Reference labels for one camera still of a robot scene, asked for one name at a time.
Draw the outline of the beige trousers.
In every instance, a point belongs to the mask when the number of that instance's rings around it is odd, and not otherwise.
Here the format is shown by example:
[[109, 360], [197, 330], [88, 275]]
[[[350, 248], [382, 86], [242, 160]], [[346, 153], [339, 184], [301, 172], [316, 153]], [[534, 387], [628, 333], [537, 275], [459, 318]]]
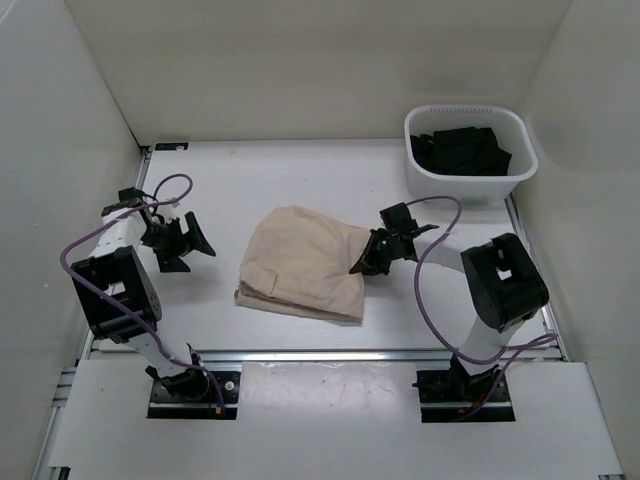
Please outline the beige trousers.
[[239, 266], [238, 306], [359, 324], [365, 281], [351, 268], [368, 229], [297, 205], [278, 207], [255, 228]]

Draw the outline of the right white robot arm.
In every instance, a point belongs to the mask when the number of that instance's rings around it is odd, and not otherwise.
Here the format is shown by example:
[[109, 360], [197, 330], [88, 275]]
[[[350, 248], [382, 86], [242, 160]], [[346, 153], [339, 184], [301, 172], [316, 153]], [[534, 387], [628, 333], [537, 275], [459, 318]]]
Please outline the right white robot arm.
[[[420, 225], [411, 215], [413, 204], [398, 203], [380, 212], [383, 226], [370, 231], [370, 238], [352, 274], [387, 275], [396, 260], [412, 261], [413, 288], [418, 309], [438, 341], [451, 352], [447, 386], [460, 399], [470, 400], [486, 384], [496, 382], [503, 372], [499, 360], [521, 326], [535, 317], [549, 302], [549, 291], [519, 237], [501, 234], [479, 246], [463, 248], [450, 239], [462, 214], [462, 203], [448, 196], [456, 205], [453, 220], [422, 253], [414, 244], [422, 234], [435, 230], [433, 224]], [[462, 345], [456, 347], [437, 329], [430, 318], [420, 292], [422, 267], [428, 256], [437, 253], [435, 263], [461, 272], [466, 279], [476, 318]]]

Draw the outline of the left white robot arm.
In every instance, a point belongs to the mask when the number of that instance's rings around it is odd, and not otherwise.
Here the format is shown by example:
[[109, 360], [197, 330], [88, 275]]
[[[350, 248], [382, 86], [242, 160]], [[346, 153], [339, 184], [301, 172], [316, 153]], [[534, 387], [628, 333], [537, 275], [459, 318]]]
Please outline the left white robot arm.
[[214, 389], [212, 376], [190, 344], [172, 346], [161, 339], [159, 295], [138, 255], [140, 248], [150, 249], [163, 273], [189, 272], [184, 258], [193, 251], [215, 256], [195, 214], [179, 217], [172, 205], [131, 187], [103, 208], [101, 220], [87, 258], [70, 263], [61, 255], [91, 332], [142, 355], [147, 374], [169, 394], [205, 397]]

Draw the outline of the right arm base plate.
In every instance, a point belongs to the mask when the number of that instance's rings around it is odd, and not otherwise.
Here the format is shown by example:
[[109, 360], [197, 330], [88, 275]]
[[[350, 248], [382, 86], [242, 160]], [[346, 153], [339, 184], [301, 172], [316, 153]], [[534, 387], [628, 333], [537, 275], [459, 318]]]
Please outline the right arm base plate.
[[466, 386], [450, 370], [418, 370], [422, 423], [504, 423], [516, 420], [507, 380], [500, 368]]

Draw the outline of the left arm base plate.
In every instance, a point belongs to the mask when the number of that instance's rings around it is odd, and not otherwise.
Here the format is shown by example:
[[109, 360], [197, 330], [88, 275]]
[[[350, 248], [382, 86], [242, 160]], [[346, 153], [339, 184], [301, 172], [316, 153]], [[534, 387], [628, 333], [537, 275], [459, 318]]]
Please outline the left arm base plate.
[[215, 382], [203, 372], [188, 370], [161, 378], [147, 366], [153, 380], [147, 417], [150, 419], [235, 420], [241, 387], [241, 372], [213, 371]]

